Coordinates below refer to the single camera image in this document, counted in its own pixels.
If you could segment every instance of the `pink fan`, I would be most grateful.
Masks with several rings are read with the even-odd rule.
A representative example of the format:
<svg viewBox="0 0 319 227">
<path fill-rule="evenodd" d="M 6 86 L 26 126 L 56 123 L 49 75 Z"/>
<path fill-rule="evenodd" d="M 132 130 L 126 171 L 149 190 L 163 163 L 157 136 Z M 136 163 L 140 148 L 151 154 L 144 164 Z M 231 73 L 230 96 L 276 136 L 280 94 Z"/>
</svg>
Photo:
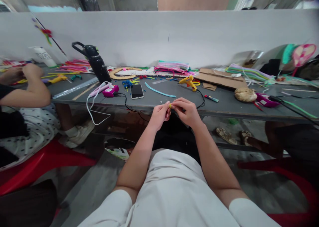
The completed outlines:
<svg viewBox="0 0 319 227">
<path fill-rule="evenodd" d="M 317 46 L 315 44 L 303 44 L 293 51 L 293 64 L 296 68 L 294 69 L 292 76 L 295 76 L 298 67 L 303 66 L 315 53 L 316 49 Z"/>
</svg>

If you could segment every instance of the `bottle handle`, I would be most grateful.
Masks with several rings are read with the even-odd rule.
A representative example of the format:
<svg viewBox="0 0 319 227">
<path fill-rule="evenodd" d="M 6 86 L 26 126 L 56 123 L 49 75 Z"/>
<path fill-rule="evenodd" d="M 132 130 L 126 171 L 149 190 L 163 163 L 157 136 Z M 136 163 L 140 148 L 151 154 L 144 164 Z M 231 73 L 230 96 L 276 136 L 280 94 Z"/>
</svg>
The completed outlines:
<svg viewBox="0 0 319 227">
<path fill-rule="evenodd" d="M 72 43 L 72 48 L 74 48 L 75 50 L 77 50 L 78 52 L 82 53 L 84 56 L 86 56 L 87 54 L 85 53 L 84 50 L 79 49 L 78 47 L 76 47 L 75 45 L 80 45 L 82 48 L 84 48 L 84 44 L 80 43 L 80 42 L 74 42 Z"/>
</svg>

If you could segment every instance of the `phone screen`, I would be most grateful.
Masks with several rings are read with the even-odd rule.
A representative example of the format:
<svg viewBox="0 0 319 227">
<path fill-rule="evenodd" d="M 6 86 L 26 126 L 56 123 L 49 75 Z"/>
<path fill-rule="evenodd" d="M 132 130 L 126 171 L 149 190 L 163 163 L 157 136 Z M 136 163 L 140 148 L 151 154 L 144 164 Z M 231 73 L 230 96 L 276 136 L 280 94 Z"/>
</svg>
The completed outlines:
<svg viewBox="0 0 319 227">
<path fill-rule="evenodd" d="M 141 84 L 131 86 L 132 99 L 144 97 L 143 89 Z"/>
</svg>

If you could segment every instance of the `red chair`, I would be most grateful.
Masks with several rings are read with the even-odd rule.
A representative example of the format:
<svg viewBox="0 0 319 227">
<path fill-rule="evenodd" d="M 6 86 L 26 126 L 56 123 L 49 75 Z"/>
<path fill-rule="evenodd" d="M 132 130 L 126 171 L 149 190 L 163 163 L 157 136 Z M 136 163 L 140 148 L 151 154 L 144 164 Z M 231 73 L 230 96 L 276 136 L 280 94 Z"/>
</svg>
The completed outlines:
<svg viewBox="0 0 319 227">
<path fill-rule="evenodd" d="M 295 214 L 268 214 L 268 216 L 282 227 L 304 227 L 314 225 L 319 211 L 319 194 L 312 184 L 302 177 L 304 176 L 302 168 L 299 168 L 291 157 L 258 162 L 238 162 L 238 167 L 241 169 L 274 171 L 295 182 L 308 200 L 308 212 Z"/>
<path fill-rule="evenodd" d="M 61 145 L 57 138 L 25 162 L 0 172 L 0 196 L 28 186 L 57 167 L 94 166 L 96 160 Z"/>
</svg>

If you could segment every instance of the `cardboard piece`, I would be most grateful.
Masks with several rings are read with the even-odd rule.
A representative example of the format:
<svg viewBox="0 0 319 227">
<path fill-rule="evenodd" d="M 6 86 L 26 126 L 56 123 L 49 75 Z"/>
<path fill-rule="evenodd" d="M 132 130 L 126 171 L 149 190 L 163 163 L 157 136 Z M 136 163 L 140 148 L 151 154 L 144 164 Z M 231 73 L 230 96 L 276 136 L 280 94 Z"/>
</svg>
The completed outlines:
<svg viewBox="0 0 319 227">
<path fill-rule="evenodd" d="M 227 72 L 220 72 L 221 74 L 224 75 L 229 75 Z M 196 76 L 196 79 L 213 83 L 213 84 L 218 84 L 226 87 L 230 87 L 233 89 L 241 88 L 241 87 L 246 87 L 247 83 L 245 79 L 240 76 L 240 77 L 223 77 L 223 76 L 218 76 L 214 73 L 213 70 L 211 69 L 206 69 L 206 68 L 201 68 L 199 71 L 199 75 Z"/>
<path fill-rule="evenodd" d="M 202 68 L 199 72 L 209 74 L 209 75 L 214 75 L 214 76 L 220 76 L 223 78 L 231 79 L 231 80 L 236 80 L 236 81 L 245 81 L 244 79 L 238 78 L 238 77 L 232 77 L 232 73 L 229 72 L 221 72 L 213 69 L 207 69 L 207 68 Z"/>
<path fill-rule="evenodd" d="M 203 82 L 203 88 L 206 88 L 206 89 L 211 90 L 211 91 L 215 91 L 217 86 L 210 84 L 210 83 Z"/>
</svg>

